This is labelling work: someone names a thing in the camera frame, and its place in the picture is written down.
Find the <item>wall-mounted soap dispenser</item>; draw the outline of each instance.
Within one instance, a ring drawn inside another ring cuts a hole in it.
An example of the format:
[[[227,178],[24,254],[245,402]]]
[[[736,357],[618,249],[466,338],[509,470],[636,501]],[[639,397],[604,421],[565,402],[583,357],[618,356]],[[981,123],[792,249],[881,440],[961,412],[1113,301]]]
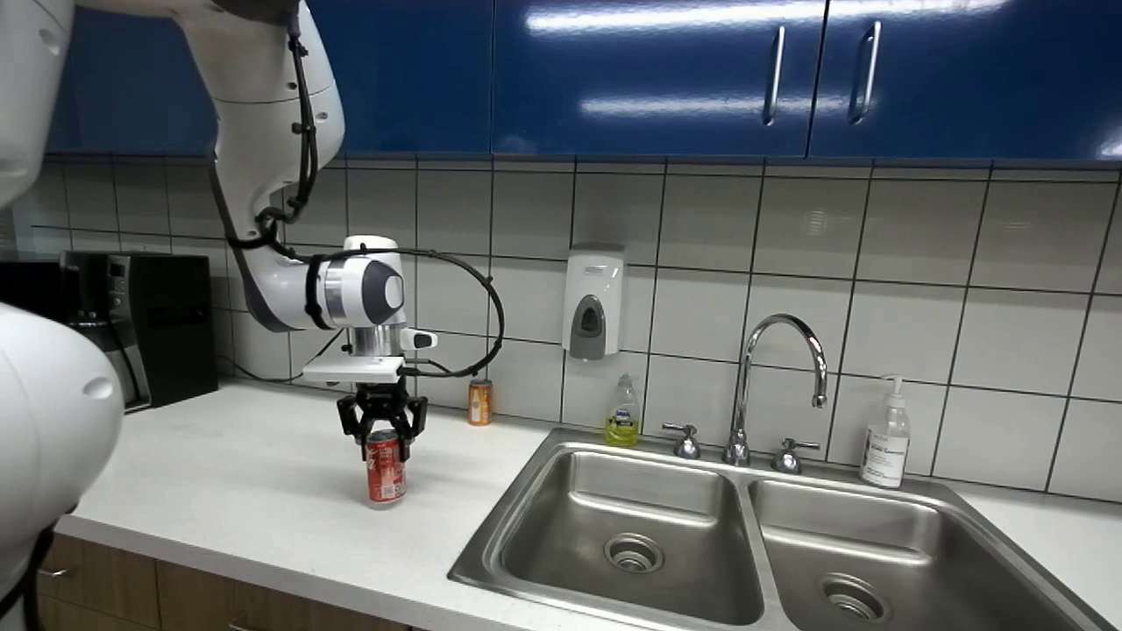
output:
[[[612,357],[620,351],[624,254],[567,254],[562,351],[571,357]]]

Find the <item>sink drain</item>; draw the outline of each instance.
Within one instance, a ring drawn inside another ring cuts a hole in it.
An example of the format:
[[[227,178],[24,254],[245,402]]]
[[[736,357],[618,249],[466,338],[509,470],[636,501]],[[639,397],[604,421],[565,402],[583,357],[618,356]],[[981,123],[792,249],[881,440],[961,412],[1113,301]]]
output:
[[[884,598],[872,589],[872,584],[860,578],[860,575],[844,575],[844,573],[830,573],[822,578],[822,589],[828,598],[830,608],[864,619],[864,621],[884,621],[888,619],[888,605]]]
[[[664,551],[647,533],[618,533],[604,545],[604,559],[628,575],[656,575],[664,567]]]

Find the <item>blue cabinet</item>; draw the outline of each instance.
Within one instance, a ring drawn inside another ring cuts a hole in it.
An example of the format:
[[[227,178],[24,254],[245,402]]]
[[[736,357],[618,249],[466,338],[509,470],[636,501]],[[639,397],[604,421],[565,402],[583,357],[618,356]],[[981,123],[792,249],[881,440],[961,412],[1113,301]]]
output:
[[[205,153],[213,111],[172,21],[78,10],[53,152]]]
[[[830,0],[811,158],[1119,160],[1119,0]]]
[[[342,0],[351,153],[490,153],[487,0]]]
[[[822,0],[497,5],[495,152],[802,158],[822,24]]]

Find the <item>lower cabinet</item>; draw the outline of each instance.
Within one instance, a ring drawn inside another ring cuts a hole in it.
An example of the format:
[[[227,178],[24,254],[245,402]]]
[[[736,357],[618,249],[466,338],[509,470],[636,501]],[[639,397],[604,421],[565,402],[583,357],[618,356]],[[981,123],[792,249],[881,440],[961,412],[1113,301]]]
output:
[[[72,537],[39,573],[39,614],[47,631],[408,631]]]

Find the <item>cabinet handle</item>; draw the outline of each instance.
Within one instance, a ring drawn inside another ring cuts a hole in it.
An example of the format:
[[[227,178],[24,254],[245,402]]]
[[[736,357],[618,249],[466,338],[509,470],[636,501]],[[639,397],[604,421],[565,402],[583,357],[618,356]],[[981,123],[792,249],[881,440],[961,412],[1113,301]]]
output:
[[[881,34],[884,34],[884,24],[872,21],[871,34],[867,34],[867,47],[871,47],[871,68],[867,68],[867,88],[851,108],[851,123],[864,123],[867,111],[872,108],[872,95],[878,95],[878,71],[881,71]]]
[[[39,567],[44,578],[60,584],[72,575],[72,567]]]
[[[764,125],[777,125],[779,88],[782,88],[785,24],[777,27],[772,83],[764,103]]]

